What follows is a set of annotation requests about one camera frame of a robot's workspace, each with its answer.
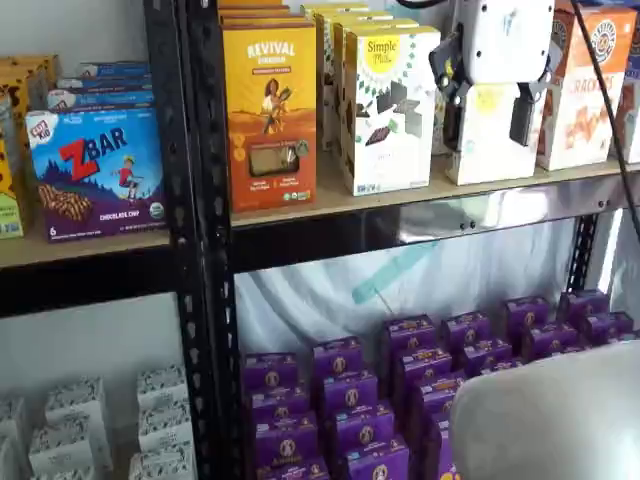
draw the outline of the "black cable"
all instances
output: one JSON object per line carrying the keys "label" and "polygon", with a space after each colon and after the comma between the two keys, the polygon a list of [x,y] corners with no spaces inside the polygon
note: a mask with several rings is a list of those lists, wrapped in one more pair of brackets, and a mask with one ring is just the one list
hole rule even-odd
{"label": "black cable", "polygon": [[616,157],[618,158],[618,164],[620,165],[620,176],[622,177],[622,186],[624,187],[624,195],[627,199],[627,204],[629,206],[629,213],[631,213],[631,223],[633,223],[633,229],[636,231],[636,236],[638,237],[638,243],[640,243],[640,220],[638,220],[638,212],[636,211],[636,207],[633,201],[633,195],[631,193],[631,186],[629,185],[629,174],[627,172],[627,164],[624,161],[624,152],[622,149],[622,142],[620,141],[620,135],[618,133],[618,128],[616,126],[616,119],[615,119],[615,114],[613,112],[613,107],[611,106],[611,99],[609,98],[609,93],[607,92],[607,86],[602,76],[602,69],[600,68],[600,64],[598,63],[598,59],[596,58],[596,52],[593,49],[593,45],[591,44],[591,39],[589,38],[589,32],[587,31],[587,26],[584,23],[584,17],[582,16],[582,12],[580,11],[580,6],[578,5],[577,0],[571,0],[571,5],[573,6],[573,11],[575,12],[576,19],[578,20],[578,25],[580,25],[580,31],[582,32],[582,37],[584,38],[584,41],[587,44],[587,50],[589,50],[591,63],[593,63],[593,69],[596,72],[596,77],[598,78],[598,84],[600,85],[600,91],[602,92],[602,97],[604,98],[604,104],[605,104],[605,107],[607,108],[607,115],[609,116],[609,123],[611,123],[611,129],[613,132],[613,138],[612,138],[613,145],[616,150]]}

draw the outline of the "crackers box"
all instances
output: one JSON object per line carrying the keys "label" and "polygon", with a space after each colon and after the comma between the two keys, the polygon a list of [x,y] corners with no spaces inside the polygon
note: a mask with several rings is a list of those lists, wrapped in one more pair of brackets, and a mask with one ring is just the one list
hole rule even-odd
{"label": "crackers box", "polygon": [[588,315],[607,313],[609,295],[600,290],[577,290],[563,292],[558,303],[557,319],[580,330]]}
{"label": "crackers box", "polygon": [[[619,7],[582,7],[582,14],[615,111],[636,13]],[[580,27],[567,4],[556,7],[551,38],[563,57],[547,90],[538,163],[557,170],[604,162],[611,125]]]}
{"label": "crackers box", "polygon": [[89,434],[96,448],[96,466],[104,470],[113,469],[102,379],[87,378],[52,389],[47,395],[44,414],[49,423],[86,415]]}
{"label": "crackers box", "polygon": [[373,442],[345,456],[345,480],[409,480],[409,449],[402,436]]}
{"label": "crackers box", "polygon": [[141,373],[137,380],[137,396],[141,409],[189,400],[184,367],[171,365]]}
{"label": "crackers box", "polygon": [[147,62],[83,62],[76,68],[80,77],[139,77],[149,75],[151,67]]}
{"label": "crackers box", "polygon": [[481,311],[452,317],[440,325],[443,341],[451,353],[459,353],[467,345],[491,337],[489,317]]}
{"label": "crackers box", "polygon": [[245,356],[242,378],[247,391],[295,386],[298,383],[296,355],[291,352],[251,353]]}
{"label": "crackers box", "polygon": [[313,201],[313,24],[223,26],[222,35],[233,210]]}
{"label": "crackers box", "polygon": [[359,30],[346,36],[340,162],[353,195],[429,184],[435,81],[426,58],[431,27]]}
{"label": "crackers box", "polygon": [[548,323],[542,327],[528,329],[522,340],[522,357],[529,362],[546,358],[577,342],[578,332],[571,326]]}
{"label": "crackers box", "polygon": [[32,112],[27,129],[50,241],[165,225],[154,108]]}
{"label": "crackers box", "polygon": [[188,400],[140,411],[138,418],[140,451],[167,448],[174,443],[193,443]]}
{"label": "crackers box", "polygon": [[47,109],[53,111],[88,105],[122,105],[153,102],[148,87],[56,88],[47,95]]}
{"label": "crackers box", "polygon": [[61,420],[33,433],[29,461],[36,476],[95,467],[97,460],[87,415]]}
{"label": "crackers box", "polygon": [[259,476],[317,456],[318,424],[313,412],[256,425],[254,459]]}
{"label": "crackers box", "polygon": [[33,199],[19,137],[11,99],[0,90],[0,239],[22,237],[32,218]]}

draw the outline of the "shelf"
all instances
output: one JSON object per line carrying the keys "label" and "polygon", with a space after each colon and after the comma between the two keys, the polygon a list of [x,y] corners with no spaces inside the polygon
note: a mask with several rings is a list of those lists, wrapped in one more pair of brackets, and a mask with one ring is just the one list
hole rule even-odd
{"label": "shelf", "polygon": [[[636,205],[640,166],[630,168]],[[429,187],[353,197],[337,162],[318,159],[313,204],[232,215],[236,272],[339,257],[624,208],[617,162],[458,187],[432,162]]]}
{"label": "shelf", "polygon": [[42,219],[0,241],[0,318],[175,290],[165,230],[50,244]]}

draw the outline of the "girl illustration on box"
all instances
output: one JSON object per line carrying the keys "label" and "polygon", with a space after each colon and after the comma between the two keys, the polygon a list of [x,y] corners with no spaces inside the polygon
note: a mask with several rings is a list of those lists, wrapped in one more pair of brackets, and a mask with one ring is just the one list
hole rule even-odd
{"label": "girl illustration on box", "polygon": [[291,96],[291,89],[286,87],[278,94],[280,84],[275,78],[267,82],[264,89],[264,100],[262,101],[262,113],[269,115],[264,126],[264,133],[277,133],[284,131],[282,117],[289,110],[287,100]]}

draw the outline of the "small white box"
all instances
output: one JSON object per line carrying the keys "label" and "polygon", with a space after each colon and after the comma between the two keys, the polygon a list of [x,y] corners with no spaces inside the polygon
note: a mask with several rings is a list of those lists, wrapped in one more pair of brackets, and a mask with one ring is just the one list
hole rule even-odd
{"label": "small white box", "polygon": [[182,400],[163,407],[142,410],[138,440],[140,451],[143,453],[176,443],[193,444],[189,402]]}
{"label": "small white box", "polygon": [[184,367],[171,365],[138,375],[138,404],[141,410],[188,399]]}
{"label": "small white box", "polygon": [[31,480],[98,480],[98,476],[93,467],[87,467],[50,475],[37,475],[31,477]]}
{"label": "small white box", "polygon": [[189,442],[172,445],[131,459],[129,480],[196,480],[193,448]]}
{"label": "small white box", "polygon": [[97,449],[96,466],[112,470],[102,379],[86,378],[77,383],[56,387],[49,392],[45,407],[45,417],[49,423],[80,414],[89,417],[91,441]]}
{"label": "small white box", "polygon": [[29,475],[31,467],[27,451],[31,439],[31,428],[23,398],[0,398],[0,435],[11,440],[22,472]]}
{"label": "small white box", "polygon": [[89,416],[82,414],[36,430],[29,451],[34,475],[94,467],[94,456]]}

